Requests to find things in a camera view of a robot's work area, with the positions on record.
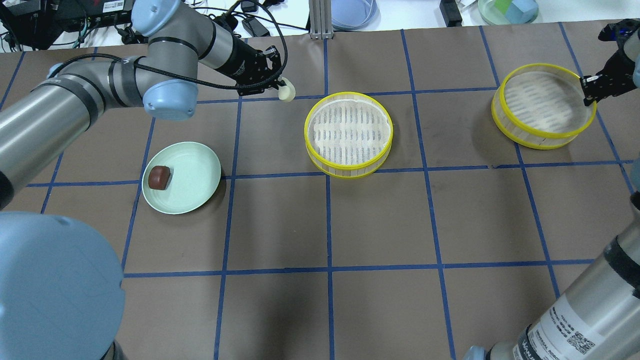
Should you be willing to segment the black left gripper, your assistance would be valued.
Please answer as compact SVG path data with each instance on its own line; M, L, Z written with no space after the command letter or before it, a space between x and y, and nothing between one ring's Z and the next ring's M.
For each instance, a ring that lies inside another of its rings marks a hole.
M233 48L227 62L222 66L222 74L236 81L239 96L262 94L268 89L278 90L286 86L285 80L270 79L276 73L281 73L282 57L278 48L270 46L266 50L258 50L249 46L241 39L233 39Z

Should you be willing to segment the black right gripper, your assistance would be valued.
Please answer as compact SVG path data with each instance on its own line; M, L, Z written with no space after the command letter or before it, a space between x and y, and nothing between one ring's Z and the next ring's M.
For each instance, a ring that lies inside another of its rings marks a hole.
M617 50L600 71L581 77L585 107L597 98L618 97L639 88L639 27L638 19L623 19L599 32L599 41L613 42Z

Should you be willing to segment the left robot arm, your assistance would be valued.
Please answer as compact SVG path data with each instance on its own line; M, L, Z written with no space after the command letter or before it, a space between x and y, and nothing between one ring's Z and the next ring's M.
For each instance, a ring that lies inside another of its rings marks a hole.
M78 55L1 112L2 208L110 109L188 120L208 85L198 64L234 80L240 96L295 97L275 47L256 50L180 0L137 0L131 21L148 38L146 56ZM123 278L108 240L86 223L2 211L1 358L123 360Z

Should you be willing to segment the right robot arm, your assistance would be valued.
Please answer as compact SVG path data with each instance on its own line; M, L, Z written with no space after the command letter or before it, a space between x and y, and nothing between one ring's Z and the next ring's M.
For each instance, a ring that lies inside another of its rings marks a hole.
M595 118L597 103L639 88L639 20L608 23L598 39L615 53L594 75L555 64L514 69L491 101L496 127L534 150L567 145ZM639 191L633 220L514 342L472 346L466 360L626 360L639 352Z

